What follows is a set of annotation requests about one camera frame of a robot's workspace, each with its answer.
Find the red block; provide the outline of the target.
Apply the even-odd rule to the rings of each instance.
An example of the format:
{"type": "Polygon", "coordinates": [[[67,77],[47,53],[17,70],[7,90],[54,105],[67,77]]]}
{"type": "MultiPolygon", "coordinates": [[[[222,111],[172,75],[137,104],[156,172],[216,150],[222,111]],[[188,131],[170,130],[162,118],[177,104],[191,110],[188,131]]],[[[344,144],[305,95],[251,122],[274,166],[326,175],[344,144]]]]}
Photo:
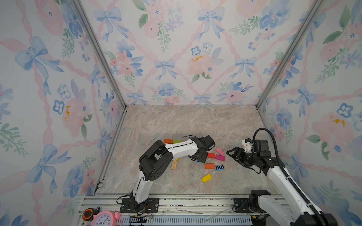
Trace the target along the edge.
{"type": "Polygon", "coordinates": [[[211,158],[211,159],[215,159],[215,158],[216,158],[216,154],[214,154],[214,153],[208,153],[208,154],[207,154],[207,157],[208,157],[208,158],[211,158]]]}

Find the light pink block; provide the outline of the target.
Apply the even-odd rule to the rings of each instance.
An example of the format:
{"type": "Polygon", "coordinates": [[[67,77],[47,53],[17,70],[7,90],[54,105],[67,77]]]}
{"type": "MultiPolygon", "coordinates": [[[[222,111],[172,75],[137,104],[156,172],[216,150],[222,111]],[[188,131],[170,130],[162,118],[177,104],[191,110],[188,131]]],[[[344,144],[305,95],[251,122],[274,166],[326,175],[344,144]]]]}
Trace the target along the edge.
{"type": "Polygon", "coordinates": [[[220,149],[220,148],[217,148],[217,149],[216,149],[216,152],[217,152],[219,155],[221,155],[221,156],[224,156],[224,155],[225,155],[225,152],[224,152],[222,149],[220,149]]]}

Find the magenta block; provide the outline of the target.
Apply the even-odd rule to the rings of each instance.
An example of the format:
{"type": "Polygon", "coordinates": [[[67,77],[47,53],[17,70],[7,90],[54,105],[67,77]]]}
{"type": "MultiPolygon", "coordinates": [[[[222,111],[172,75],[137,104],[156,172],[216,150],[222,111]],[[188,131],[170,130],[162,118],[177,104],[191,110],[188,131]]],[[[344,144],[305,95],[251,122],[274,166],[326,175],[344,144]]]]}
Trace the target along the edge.
{"type": "Polygon", "coordinates": [[[217,154],[217,155],[215,156],[215,159],[224,162],[225,159],[226,159],[226,157],[225,157],[224,155],[219,155],[219,154],[217,154]]]}

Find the green block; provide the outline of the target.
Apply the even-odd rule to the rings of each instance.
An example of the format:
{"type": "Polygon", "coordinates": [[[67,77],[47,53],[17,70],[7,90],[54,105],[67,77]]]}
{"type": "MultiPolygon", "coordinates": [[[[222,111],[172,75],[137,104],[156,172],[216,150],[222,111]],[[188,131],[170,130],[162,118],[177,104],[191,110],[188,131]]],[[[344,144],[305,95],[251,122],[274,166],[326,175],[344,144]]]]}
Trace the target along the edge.
{"type": "Polygon", "coordinates": [[[182,142],[181,140],[176,140],[176,139],[173,140],[173,144],[177,144],[177,143],[181,143],[181,142],[182,142]]]}

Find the striped natural wood block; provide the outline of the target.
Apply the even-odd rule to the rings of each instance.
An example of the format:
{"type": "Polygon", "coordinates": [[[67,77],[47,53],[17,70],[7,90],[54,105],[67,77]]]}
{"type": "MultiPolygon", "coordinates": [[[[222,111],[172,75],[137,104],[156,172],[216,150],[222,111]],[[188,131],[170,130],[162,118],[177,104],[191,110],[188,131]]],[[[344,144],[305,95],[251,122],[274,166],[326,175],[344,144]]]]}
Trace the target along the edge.
{"type": "Polygon", "coordinates": [[[178,161],[173,160],[172,164],[171,164],[171,170],[176,170],[177,169],[177,164],[178,164],[178,161]]]}

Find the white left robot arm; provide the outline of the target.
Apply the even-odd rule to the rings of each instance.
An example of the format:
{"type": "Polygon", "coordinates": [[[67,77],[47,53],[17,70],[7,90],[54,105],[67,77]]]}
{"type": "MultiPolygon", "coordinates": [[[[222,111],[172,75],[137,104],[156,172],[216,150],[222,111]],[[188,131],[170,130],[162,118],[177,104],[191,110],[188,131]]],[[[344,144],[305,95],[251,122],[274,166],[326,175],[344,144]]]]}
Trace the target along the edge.
{"type": "Polygon", "coordinates": [[[187,136],[187,140],[175,144],[156,141],[139,158],[139,176],[131,199],[134,204],[144,204],[148,198],[153,181],[160,178],[172,161],[188,157],[192,161],[205,163],[208,152],[215,147],[214,140],[206,137],[187,136]]]}

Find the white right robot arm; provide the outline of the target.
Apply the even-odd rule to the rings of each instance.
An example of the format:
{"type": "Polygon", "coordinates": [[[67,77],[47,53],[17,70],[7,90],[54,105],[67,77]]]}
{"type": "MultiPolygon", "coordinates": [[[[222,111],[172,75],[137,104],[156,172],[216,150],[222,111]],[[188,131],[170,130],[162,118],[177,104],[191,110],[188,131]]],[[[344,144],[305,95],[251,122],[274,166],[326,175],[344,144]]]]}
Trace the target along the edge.
{"type": "Polygon", "coordinates": [[[257,167],[279,189],[289,208],[275,200],[266,190],[252,190],[245,201],[235,199],[235,212],[266,213],[281,226],[336,226],[335,217],[324,213],[293,180],[279,156],[272,156],[266,140],[245,139],[243,147],[227,151],[227,155],[247,169],[257,167]]]}

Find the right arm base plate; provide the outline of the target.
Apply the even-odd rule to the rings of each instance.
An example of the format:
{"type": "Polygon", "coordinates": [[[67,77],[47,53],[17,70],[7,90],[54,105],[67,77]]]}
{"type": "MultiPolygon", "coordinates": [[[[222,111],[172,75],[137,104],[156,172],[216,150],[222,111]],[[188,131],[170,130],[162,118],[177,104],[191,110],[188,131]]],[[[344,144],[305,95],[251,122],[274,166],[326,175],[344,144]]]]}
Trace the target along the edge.
{"type": "Polygon", "coordinates": [[[235,213],[247,213],[247,214],[267,214],[266,211],[252,204],[248,198],[234,198],[232,210],[235,213]]]}

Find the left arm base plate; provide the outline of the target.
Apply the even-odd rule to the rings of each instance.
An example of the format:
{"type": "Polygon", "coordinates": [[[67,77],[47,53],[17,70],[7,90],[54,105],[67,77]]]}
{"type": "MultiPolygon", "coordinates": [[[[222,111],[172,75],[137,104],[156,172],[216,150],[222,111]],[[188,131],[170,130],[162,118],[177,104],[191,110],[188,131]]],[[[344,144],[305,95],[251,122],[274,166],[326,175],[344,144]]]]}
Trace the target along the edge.
{"type": "Polygon", "coordinates": [[[137,203],[132,198],[123,198],[120,204],[121,213],[158,213],[159,198],[148,198],[142,203],[137,203]]]}

